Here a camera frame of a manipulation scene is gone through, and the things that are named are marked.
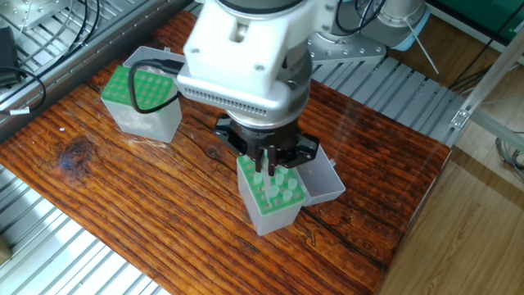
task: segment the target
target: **dark wood knot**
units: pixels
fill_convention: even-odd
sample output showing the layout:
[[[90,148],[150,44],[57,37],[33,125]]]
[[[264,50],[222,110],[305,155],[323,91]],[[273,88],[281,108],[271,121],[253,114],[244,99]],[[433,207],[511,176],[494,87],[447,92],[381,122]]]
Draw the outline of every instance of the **dark wood knot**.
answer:
[[[78,170],[91,159],[92,154],[93,146],[87,138],[75,138],[61,153],[59,165],[64,170]]]
[[[214,147],[209,147],[207,149],[207,156],[210,157],[211,159],[215,159],[215,160],[218,160],[220,159],[220,153],[219,151],[216,150],[216,148]]]

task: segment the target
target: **white cable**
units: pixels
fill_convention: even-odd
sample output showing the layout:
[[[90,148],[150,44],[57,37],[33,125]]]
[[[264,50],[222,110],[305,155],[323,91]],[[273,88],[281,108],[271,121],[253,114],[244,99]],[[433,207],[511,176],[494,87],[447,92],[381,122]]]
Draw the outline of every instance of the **white cable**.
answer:
[[[427,53],[426,49],[424,48],[424,45],[422,45],[422,42],[420,41],[420,39],[418,38],[417,34],[415,34],[415,30],[413,29],[413,27],[411,26],[411,24],[409,23],[408,21],[408,17],[404,17],[402,19],[409,27],[409,29],[411,30],[411,33],[413,33],[413,36],[415,37],[415,39],[417,40],[417,43],[418,45],[420,46],[420,48],[422,49],[422,51],[424,52],[424,55],[426,55],[426,58],[427,60],[431,63],[431,66],[433,66],[433,70],[435,70],[436,74],[439,75],[439,70],[436,68],[435,66],[435,63],[433,62],[433,60],[431,59],[431,57],[429,56],[429,53]]]
[[[51,42],[54,41],[66,29],[67,23],[71,20],[71,14],[73,12],[73,3],[74,3],[74,1],[75,0],[71,0],[71,4],[69,5],[69,14],[67,15],[64,23],[62,24],[62,27],[53,36],[51,36],[51,38],[46,43],[44,43],[42,45],[42,48],[45,48],[49,44],[51,44]],[[68,48],[66,48],[61,54],[59,54],[58,57],[64,55],[66,53],[67,49]],[[20,66],[23,66],[27,61],[29,61],[31,58],[33,58],[35,55],[37,55],[37,53],[40,53],[40,51],[37,50],[37,51],[33,52],[32,54],[30,54],[28,57],[26,57],[23,61],[20,62]]]
[[[31,12],[31,6],[33,5],[33,0],[29,1],[29,8],[27,8],[27,14],[25,15],[24,24],[22,24],[22,27],[20,28],[20,32],[18,32],[18,35],[16,36],[15,41],[18,41],[18,38],[22,34],[25,28],[25,24],[27,24],[27,20],[29,19],[29,14]]]

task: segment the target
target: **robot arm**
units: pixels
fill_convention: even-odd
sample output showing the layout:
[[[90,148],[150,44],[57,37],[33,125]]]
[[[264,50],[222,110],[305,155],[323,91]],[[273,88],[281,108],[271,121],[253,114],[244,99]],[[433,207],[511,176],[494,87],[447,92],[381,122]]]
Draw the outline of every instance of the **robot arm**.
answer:
[[[387,2],[366,2],[384,8],[366,31],[378,30],[378,39],[384,25],[398,29],[407,26],[402,21],[420,21],[423,0],[381,1]],[[178,88],[186,98],[227,112],[215,135],[249,156],[259,172],[264,151],[270,175],[276,166],[293,168],[316,156],[318,139],[298,127],[312,72],[307,40],[312,33],[337,30],[340,5],[341,0],[205,0],[183,49],[187,63]]]

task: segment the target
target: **metal bar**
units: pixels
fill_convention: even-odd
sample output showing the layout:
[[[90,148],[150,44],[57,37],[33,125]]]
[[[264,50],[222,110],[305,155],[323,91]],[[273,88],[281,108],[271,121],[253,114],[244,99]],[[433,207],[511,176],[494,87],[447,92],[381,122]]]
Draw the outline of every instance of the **metal bar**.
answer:
[[[55,260],[60,254],[62,254],[84,231],[85,229],[80,229],[73,237],[69,239],[69,241],[64,243],[64,245],[62,245],[62,247],[60,247],[58,251],[56,251],[51,257],[49,257],[47,261],[45,261],[32,275],[30,275],[29,278],[27,278],[24,281],[24,283],[22,283],[11,295],[16,295],[23,288],[25,288],[25,286],[27,286],[37,275],[39,275],[40,272],[42,272],[42,270],[44,270],[47,267],[47,265],[51,263],[51,261]]]
[[[100,242],[100,240],[95,239],[85,250],[80,253],[78,257],[76,257],[51,283],[47,284],[46,288],[42,290],[39,294],[45,294],[47,291],[49,291],[52,287],[55,286],[56,283],[58,283],[64,275],[66,275],[74,266],[76,266],[95,246],[97,246]]]
[[[125,262],[111,278],[97,291],[95,295],[102,295],[106,291],[107,287],[115,281],[115,279],[129,266],[129,262]]]
[[[515,134],[511,129],[500,124],[485,112],[476,110],[472,113],[470,119],[518,151],[524,151],[524,138]]]
[[[111,252],[112,250],[108,246],[102,245],[102,248],[98,249],[98,251],[93,256],[91,256],[88,261],[83,264],[82,267],[80,267],[79,270],[73,270],[73,274],[69,277],[69,279],[65,278],[67,281],[62,284],[62,286],[57,286],[58,290],[56,290],[57,288],[53,287],[52,290],[54,292],[50,292],[50,294],[64,294],[69,292],[69,290],[71,290],[84,278],[85,274],[88,274],[89,271],[92,270],[101,259],[103,259],[103,257]]]
[[[524,29],[506,47],[495,64],[488,70],[468,99],[449,123],[450,127],[462,129],[472,113],[481,105],[509,69],[524,53]]]
[[[104,256],[104,258],[102,258],[100,262],[98,262],[97,265],[84,276],[82,280],[87,281],[104,264],[104,262],[106,262],[109,258],[111,258],[113,254],[115,254],[113,251],[107,253]],[[78,290],[80,287],[82,287],[82,282],[79,282],[78,284],[76,284],[76,286],[71,291],[69,291],[67,295],[74,294],[76,290]]]
[[[129,286],[129,288],[127,288],[127,290],[125,290],[125,292],[122,295],[129,295],[131,293],[131,291],[133,291],[138,286],[138,284],[140,284],[140,282],[142,281],[142,279],[145,276],[146,276],[145,274],[140,274],[137,277],[137,279],[134,280],[134,282],[131,284],[131,286]]]
[[[9,274],[13,273],[15,270],[17,270],[25,261],[27,261],[28,259],[30,259],[32,257],[32,254],[35,253],[37,250],[39,250],[41,248],[42,245],[45,244],[45,242],[49,241],[51,238],[55,238],[55,234],[61,230],[62,228],[64,228],[66,225],[69,224],[69,222],[71,221],[71,219],[68,217],[66,220],[64,220],[60,225],[58,225],[51,233],[49,233],[47,235],[47,237],[45,237],[42,241],[39,241],[38,244],[33,248],[33,249],[30,249],[29,253],[25,253],[23,255],[23,257],[13,266],[11,267],[11,269],[8,269],[8,270],[5,270],[2,268],[2,273],[0,275],[2,275],[0,277],[0,283],[2,283],[5,279],[7,279],[7,277],[9,276]],[[15,259],[15,257],[17,257],[17,254],[20,253],[21,251],[13,254],[13,256],[11,257],[12,260]]]
[[[58,210],[58,208],[56,208],[54,206],[48,213],[46,213],[46,215],[42,216],[42,218],[40,218],[40,220],[38,220],[34,225],[31,225],[31,227],[29,227],[23,234],[21,234],[20,237],[18,237],[15,241],[10,243],[9,244],[9,248],[14,248],[22,239],[24,239],[30,232],[32,232],[39,225],[41,225],[49,216],[51,216],[51,214],[53,214],[57,210]],[[61,211],[58,211],[57,217],[55,217],[55,219],[58,218],[61,214],[62,214]]]
[[[24,217],[28,212],[33,210],[41,201],[43,201],[43,197],[39,197],[38,200],[36,200],[34,203],[32,203],[29,207],[27,207],[25,210],[23,210],[14,220],[11,220],[6,226],[4,226],[3,229],[0,229],[0,234],[5,234],[18,220],[20,220],[22,217]]]

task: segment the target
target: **pipette tip box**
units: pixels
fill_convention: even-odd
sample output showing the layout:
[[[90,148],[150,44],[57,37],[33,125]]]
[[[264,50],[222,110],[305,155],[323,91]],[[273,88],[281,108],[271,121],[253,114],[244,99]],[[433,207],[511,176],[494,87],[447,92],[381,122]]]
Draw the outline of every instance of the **pipette tip box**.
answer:
[[[266,168],[255,172],[255,163],[247,156],[237,159],[237,172],[238,190],[259,236],[291,225],[302,206],[334,200],[346,190],[321,147],[311,162],[295,169],[278,167],[269,186]],[[271,190],[268,195],[266,187]]]
[[[136,112],[128,90],[129,69],[119,66],[102,92],[102,101],[122,131],[170,143],[182,120],[178,99],[151,114]],[[134,78],[138,106],[151,109],[177,93],[173,78],[137,70]]]

